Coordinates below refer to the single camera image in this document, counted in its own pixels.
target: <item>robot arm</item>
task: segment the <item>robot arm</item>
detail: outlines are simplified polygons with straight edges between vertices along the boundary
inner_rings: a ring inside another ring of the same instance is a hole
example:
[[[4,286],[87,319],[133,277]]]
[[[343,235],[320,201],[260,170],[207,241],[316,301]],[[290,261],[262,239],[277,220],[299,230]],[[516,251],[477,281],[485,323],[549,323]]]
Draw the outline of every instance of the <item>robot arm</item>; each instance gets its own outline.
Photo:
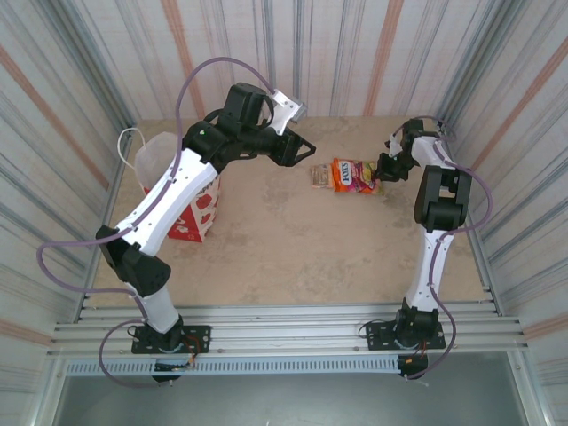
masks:
[[[396,319],[368,325],[368,346],[370,350],[413,349],[421,345],[424,349],[443,349],[446,343],[438,322],[438,303],[432,297],[430,287],[439,294],[446,254],[454,239],[446,233],[465,221],[471,176],[445,163],[450,159],[441,146],[439,135],[425,131],[422,120],[406,122],[401,141],[392,135],[385,145],[390,152],[380,155],[377,178],[397,182],[407,180],[413,166],[424,169],[414,205],[414,221],[421,226],[421,246],[414,280]],[[435,264],[432,264],[434,248],[442,237]],[[433,272],[431,282],[430,268]],[[404,364],[401,370],[404,374],[421,371],[425,368],[424,362],[427,366],[427,359],[421,359],[412,365]]]
[[[270,121],[259,124],[266,103]],[[145,307],[144,325],[148,341],[155,351],[183,349],[183,321],[170,299],[166,282],[171,269],[156,257],[168,230],[189,202],[236,160],[267,155],[280,166],[292,167],[315,153],[315,146],[290,130],[289,121],[305,115],[305,105],[276,91],[267,95],[250,84],[235,84],[223,109],[214,111],[191,126],[183,138],[177,174],[165,196],[150,214],[121,239],[101,245],[103,255],[118,278],[132,288]],[[301,148],[307,151],[298,154]],[[171,180],[172,165],[146,198],[115,229],[101,226],[97,238],[104,238],[126,228],[158,197]]]

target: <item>metal frame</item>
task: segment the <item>metal frame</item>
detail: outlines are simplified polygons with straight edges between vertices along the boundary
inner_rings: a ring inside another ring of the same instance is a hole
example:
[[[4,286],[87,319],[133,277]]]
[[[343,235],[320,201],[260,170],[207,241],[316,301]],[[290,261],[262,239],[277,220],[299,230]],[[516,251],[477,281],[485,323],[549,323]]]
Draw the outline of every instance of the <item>metal frame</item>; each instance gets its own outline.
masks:
[[[465,219],[466,226],[472,226],[473,221],[471,220],[471,216],[468,216]],[[505,311],[503,310],[503,303],[501,302],[501,297],[499,293],[497,293],[494,289],[494,282],[495,278],[493,277],[493,271],[491,266],[489,265],[489,261],[487,260],[487,255],[485,254],[485,249],[483,247],[481,236],[479,235],[479,231],[474,229],[470,231],[468,234],[469,244],[471,249],[473,250],[473,258],[476,261],[477,272],[479,273],[479,277],[481,278],[481,282],[484,286],[490,289],[493,302],[495,303],[495,309],[499,316],[505,315]]]
[[[134,140],[134,135],[132,130],[130,131],[130,136],[126,139],[126,143],[124,144],[123,155],[124,158],[128,158],[130,153],[130,149],[132,148],[132,141]],[[104,225],[108,225],[110,222],[110,218],[113,215],[114,204],[116,203],[116,198],[118,197],[118,191],[121,187],[122,182],[122,174],[124,173],[124,168],[126,165],[124,162],[120,161],[116,173],[114,174],[113,186],[110,189],[110,193],[108,196],[108,204],[106,205],[105,213],[102,217],[102,223]],[[92,288],[95,277],[97,275],[97,268],[99,267],[99,260],[101,257],[101,251],[99,249],[93,250],[91,262],[89,263],[89,268],[87,269],[87,275],[85,277],[85,281],[83,283],[83,288]],[[77,302],[77,306],[75,307],[75,315],[73,322],[77,322],[79,320],[79,316],[81,315],[81,309],[83,308],[83,303],[86,298],[89,298],[85,294],[82,294]]]
[[[67,361],[49,359],[43,365],[39,391],[24,424],[27,426],[51,426],[57,413],[59,400],[65,384]]]
[[[455,351],[524,351],[526,343],[518,319],[499,317],[491,293],[486,300],[447,304],[453,313],[459,334]],[[367,343],[357,336],[360,326],[370,320],[391,320],[398,304],[314,305],[314,306],[240,306],[181,308],[185,324],[213,327],[209,354],[246,356],[321,356],[364,355]],[[56,326],[48,359],[93,359],[108,329],[128,318],[137,318],[136,308],[86,308],[77,324]],[[440,314],[446,334],[451,333],[449,319]],[[108,359],[130,354],[131,337],[126,329],[108,339]],[[409,351],[385,351],[406,354]],[[138,355],[136,358],[151,358]],[[177,355],[164,358],[179,358]]]
[[[171,375],[170,371],[156,371],[157,361],[163,359],[112,359],[105,367],[112,375]],[[398,356],[374,354],[367,357],[327,355],[322,357],[207,357],[194,365],[187,358],[171,365],[176,375],[296,375],[321,373],[391,373],[398,374]],[[97,359],[70,360],[67,377],[102,376]]]
[[[555,422],[542,386],[534,385],[538,377],[528,359],[529,353],[512,351],[507,355],[529,426],[553,426]]]

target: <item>red and white bag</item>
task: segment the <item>red and white bag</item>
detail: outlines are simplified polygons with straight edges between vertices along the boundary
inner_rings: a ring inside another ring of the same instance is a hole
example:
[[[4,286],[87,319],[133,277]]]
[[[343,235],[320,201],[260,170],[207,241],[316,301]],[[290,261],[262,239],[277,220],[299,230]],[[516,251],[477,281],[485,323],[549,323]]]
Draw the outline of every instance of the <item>red and white bag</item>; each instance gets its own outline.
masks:
[[[144,193],[149,193],[176,156],[178,136],[164,131],[151,138],[147,143],[142,137],[142,143],[143,146],[134,158],[134,166],[126,162],[122,155],[121,158],[134,169]],[[215,220],[220,194],[220,180],[217,176],[213,182],[203,188],[190,201],[187,208],[171,227],[168,236],[175,240],[203,242],[205,234]]]

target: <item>snack bag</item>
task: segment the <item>snack bag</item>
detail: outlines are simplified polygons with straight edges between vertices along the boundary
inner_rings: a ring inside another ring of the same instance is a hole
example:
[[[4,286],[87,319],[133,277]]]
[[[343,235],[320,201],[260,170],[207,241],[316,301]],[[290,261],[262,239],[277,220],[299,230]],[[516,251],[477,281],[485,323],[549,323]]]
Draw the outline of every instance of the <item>snack bag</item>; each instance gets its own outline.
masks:
[[[334,178],[331,171],[331,164],[318,164],[311,166],[312,188],[333,188]]]
[[[334,158],[331,164],[337,193],[378,193],[380,182],[374,179],[376,162]]]

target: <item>corrugated metal wall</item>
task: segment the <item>corrugated metal wall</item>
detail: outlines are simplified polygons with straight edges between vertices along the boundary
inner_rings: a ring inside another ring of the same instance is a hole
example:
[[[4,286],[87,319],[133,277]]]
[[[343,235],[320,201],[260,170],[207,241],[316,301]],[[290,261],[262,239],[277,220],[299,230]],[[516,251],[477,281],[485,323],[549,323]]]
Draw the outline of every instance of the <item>corrugated metal wall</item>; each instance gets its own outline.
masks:
[[[174,117],[185,76],[215,56],[256,67],[312,116],[437,111],[497,9],[491,0],[141,0],[63,4],[136,119]],[[215,65],[183,108],[203,117],[251,79]]]
[[[43,276],[36,248],[99,228],[123,126],[44,7],[0,9],[0,424],[11,426],[29,407],[55,322],[72,320],[77,301]],[[91,256],[46,252],[52,270],[78,286]]]
[[[557,424],[568,422],[568,2],[519,1],[449,111],[456,160],[493,189],[481,235],[507,314],[518,315]],[[474,217],[485,203],[471,196]]]
[[[93,234],[118,164],[118,130],[172,118],[185,76],[218,55],[256,66],[305,100],[311,115],[446,107],[461,135],[456,158],[494,190],[495,217],[482,236],[497,289],[507,311],[523,319],[557,420],[568,419],[565,0],[2,5],[0,422],[17,421],[53,323],[69,320],[74,308],[73,295],[36,268],[36,247]],[[498,13],[507,25],[486,37]],[[481,45],[488,38],[489,50]],[[483,64],[475,62],[480,49],[490,52]],[[257,83],[237,67],[204,72],[184,116],[221,105],[235,81]],[[474,217],[481,200],[474,192]],[[89,250],[48,255],[76,285],[90,259]]]

